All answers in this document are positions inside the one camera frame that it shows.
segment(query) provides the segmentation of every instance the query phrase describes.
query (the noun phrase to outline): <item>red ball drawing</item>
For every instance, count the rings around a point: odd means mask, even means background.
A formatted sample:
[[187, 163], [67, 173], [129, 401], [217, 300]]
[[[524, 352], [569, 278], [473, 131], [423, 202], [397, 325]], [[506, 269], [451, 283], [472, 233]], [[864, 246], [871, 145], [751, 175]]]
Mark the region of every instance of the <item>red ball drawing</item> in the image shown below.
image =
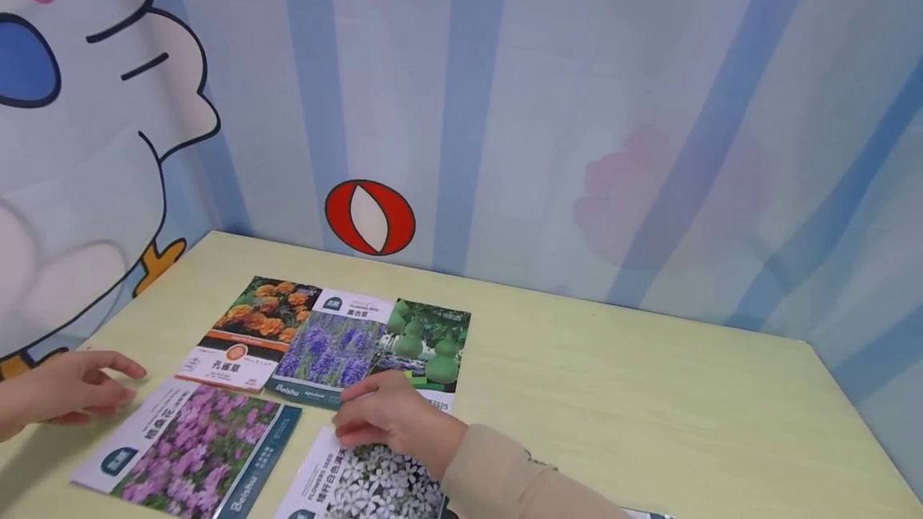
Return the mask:
[[353, 179], [327, 195], [324, 214], [347, 246], [383, 257], [402, 251], [417, 232], [417, 218], [401, 193], [374, 180]]

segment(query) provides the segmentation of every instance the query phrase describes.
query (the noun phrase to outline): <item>fabric backdrop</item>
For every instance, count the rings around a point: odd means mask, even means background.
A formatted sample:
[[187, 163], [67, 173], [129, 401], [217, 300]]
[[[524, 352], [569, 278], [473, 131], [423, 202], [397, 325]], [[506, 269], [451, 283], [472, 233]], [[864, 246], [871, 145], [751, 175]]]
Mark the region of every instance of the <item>fabric backdrop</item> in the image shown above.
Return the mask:
[[220, 228], [806, 339], [921, 494], [921, 104], [919, 0], [0, 0], [0, 373]]

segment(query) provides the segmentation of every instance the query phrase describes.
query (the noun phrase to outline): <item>orange cartoon foot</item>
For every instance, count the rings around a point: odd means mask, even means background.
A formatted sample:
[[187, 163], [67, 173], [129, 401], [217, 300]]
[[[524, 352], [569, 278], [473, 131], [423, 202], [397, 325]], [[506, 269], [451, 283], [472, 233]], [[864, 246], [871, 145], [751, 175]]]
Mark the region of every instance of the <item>orange cartoon foot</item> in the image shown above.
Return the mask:
[[183, 253], [186, 252], [186, 240], [177, 239], [172, 241], [163, 252], [157, 252], [157, 245], [151, 243], [147, 245], [147, 250], [141, 256], [141, 268], [144, 269], [144, 277], [135, 287], [134, 295], [140, 295], [144, 289], [151, 286], [157, 278], [169, 269], [172, 264], [176, 263]]
[[35, 362], [25, 353], [8, 356], [0, 362], [0, 380], [9, 380], [35, 367]]

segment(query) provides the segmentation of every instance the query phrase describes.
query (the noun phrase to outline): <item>green gourd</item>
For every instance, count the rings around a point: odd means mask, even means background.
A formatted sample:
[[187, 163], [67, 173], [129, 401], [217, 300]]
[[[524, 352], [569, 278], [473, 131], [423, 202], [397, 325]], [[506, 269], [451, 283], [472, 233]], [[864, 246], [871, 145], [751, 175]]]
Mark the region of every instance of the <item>green gourd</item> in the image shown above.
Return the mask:
[[459, 378], [459, 365], [448, 356], [436, 355], [433, 359], [426, 361], [424, 372], [426, 373], [426, 379], [449, 385], [455, 383]]
[[423, 324], [417, 319], [411, 320], [405, 327], [405, 335], [418, 339], [423, 338]]
[[409, 313], [409, 306], [405, 301], [399, 300], [394, 305], [394, 312], [401, 315], [401, 317], [407, 317], [407, 313]]
[[450, 336], [436, 343], [436, 354], [439, 356], [448, 356], [449, 359], [455, 359], [457, 352], [459, 352], [459, 348]]
[[406, 359], [417, 359], [420, 353], [423, 352], [423, 341], [419, 337], [403, 335], [394, 342], [394, 347], [391, 348], [391, 351], [395, 355], [406, 357]]
[[395, 308], [391, 312], [391, 317], [388, 319], [388, 334], [389, 335], [400, 335], [405, 329], [405, 320], [401, 317], [401, 313]]

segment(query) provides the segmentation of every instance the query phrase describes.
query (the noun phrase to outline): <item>light yellow table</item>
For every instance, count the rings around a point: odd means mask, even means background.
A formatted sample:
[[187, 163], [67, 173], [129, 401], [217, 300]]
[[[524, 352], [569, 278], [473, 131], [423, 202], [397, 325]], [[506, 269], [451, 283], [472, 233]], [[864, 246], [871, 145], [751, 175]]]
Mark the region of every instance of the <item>light yellow table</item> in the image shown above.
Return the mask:
[[[87, 344], [169, 377], [254, 275], [473, 313], [455, 412], [620, 505], [679, 519], [921, 519], [807, 344], [211, 233]], [[306, 408], [251, 517], [272, 517], [330, 411]], [[0, 446], [0, 517], [166, 517], [67, 484], [117, 424]]]

